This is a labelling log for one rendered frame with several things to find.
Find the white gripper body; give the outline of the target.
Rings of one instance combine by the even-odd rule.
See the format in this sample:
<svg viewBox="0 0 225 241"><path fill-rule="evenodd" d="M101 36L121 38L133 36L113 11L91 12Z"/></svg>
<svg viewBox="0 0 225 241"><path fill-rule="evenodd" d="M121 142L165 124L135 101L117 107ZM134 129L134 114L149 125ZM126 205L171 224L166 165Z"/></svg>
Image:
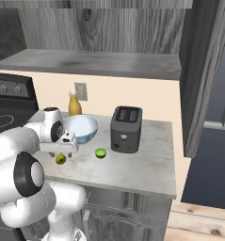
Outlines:
<svg viewBox="0 0 225 241"><path fill-rule="evenodd" d="M77 153L79 146L73 142L52 142L52 143L41 143L40 150L46 153Z"/></svg>

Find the yellow-green pear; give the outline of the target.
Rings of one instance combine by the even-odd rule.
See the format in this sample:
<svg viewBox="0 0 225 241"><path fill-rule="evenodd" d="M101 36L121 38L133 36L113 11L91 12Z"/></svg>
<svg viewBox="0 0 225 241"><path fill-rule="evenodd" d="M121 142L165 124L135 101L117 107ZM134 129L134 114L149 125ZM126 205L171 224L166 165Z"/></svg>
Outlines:
<svg viewBox="0 0 225 241"><path fill-rule="evenodd" d="M58 165L63 165L66 162L66 156L63 153L60 153L57 157L56 157L56 163Z"/></svg>

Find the white and blue bowl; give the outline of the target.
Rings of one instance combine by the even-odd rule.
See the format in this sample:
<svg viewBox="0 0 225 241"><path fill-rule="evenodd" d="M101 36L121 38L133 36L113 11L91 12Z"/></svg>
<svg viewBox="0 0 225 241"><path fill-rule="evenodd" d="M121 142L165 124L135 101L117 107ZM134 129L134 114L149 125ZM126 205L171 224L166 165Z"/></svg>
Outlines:
<svg viewBox="0 0 225 241"><path fill-rule="evenodd" d="M75 115L63 120L66 130L74 132L79 144L91 141L98 131L98 121L90 115Z"/></svg>

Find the yellow bottle with white cap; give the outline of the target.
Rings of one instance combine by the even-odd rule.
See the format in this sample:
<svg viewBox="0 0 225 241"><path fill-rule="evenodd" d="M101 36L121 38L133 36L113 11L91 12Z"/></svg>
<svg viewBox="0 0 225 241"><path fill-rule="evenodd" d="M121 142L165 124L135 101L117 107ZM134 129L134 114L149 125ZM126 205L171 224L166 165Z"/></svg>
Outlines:
<svg viewBox="0 0 225 241"><path fill-rule="evenodd" d="M69 92L70 95L70 102L69 102L69 115L81 115L82 114L82 107L78 101L78 98L75 93Z"/></svg>

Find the dark grey toaster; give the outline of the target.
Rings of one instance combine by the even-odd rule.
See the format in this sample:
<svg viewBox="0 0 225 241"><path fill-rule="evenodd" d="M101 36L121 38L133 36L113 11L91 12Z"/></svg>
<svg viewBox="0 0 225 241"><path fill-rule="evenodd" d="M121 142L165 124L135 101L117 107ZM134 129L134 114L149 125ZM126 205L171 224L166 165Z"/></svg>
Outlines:
<svg viewBox="0 0 225 241"><path fill-rule="evenodd" d="M136 153L141 136L142 109L117 106L110 122L111 149L118 153Z"/></svg>

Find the black stove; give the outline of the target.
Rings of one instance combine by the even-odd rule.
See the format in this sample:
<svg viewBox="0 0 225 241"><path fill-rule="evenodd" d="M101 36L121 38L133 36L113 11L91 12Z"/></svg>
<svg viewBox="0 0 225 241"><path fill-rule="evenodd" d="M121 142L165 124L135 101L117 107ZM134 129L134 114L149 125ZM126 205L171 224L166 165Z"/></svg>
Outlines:
<svg viewBox="0 0 225 241"><path fill-rule="evenodd" d="M8 91L2 93L0 90L0 133L24 126L39 110L31 77L0 73L0 87L3 85ZM15 87L22 88L22 93L17 95Z"/></svg>

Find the grey wood cupboard door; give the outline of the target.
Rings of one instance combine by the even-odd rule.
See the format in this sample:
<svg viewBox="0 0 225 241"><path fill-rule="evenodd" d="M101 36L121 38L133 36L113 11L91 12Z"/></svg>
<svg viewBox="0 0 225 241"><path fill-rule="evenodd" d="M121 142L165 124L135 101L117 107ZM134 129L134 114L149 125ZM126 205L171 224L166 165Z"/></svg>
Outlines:
<svg viewBox="0 0 225 241"><path fill-rule="evenodd" d="M85 187L91 241L164 241L171 199Z"/></svg>

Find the tall grey wood panel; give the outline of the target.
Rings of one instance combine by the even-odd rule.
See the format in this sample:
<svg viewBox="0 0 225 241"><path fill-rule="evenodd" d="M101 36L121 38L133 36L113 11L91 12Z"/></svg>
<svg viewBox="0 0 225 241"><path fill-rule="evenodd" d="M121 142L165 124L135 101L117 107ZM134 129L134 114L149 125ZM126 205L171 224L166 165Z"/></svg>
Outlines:
<svg viewBox="0 0 225 241"><path fill-rule="evenodd" d="M225 0L193 0L185 12L179 57L184 156L197 153L225 46Z"/></svg>

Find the grey wall socket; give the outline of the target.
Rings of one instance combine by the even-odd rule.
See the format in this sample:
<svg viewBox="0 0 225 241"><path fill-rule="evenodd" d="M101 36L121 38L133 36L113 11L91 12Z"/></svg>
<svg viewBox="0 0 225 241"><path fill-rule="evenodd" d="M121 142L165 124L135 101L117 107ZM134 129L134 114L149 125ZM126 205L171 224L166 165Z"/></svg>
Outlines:
<svg viewBox="0 0 225 241"><path fill-rule="evenodd" d="M88 99L87 84L86 83L75 83L76 96L80 101L86 101Z"/></svg>

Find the grey wood wall cupboard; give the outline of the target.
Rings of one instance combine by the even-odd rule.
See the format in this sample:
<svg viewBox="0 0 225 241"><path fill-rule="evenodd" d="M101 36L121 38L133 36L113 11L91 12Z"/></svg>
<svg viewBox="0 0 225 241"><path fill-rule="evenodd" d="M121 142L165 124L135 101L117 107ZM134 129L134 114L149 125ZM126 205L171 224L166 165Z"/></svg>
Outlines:
<svg viewBox="0 0 225 241"><path fill-rule="evenodd" d="M193 0L0 0L25 46L0 70L177 80Z"/></svg>

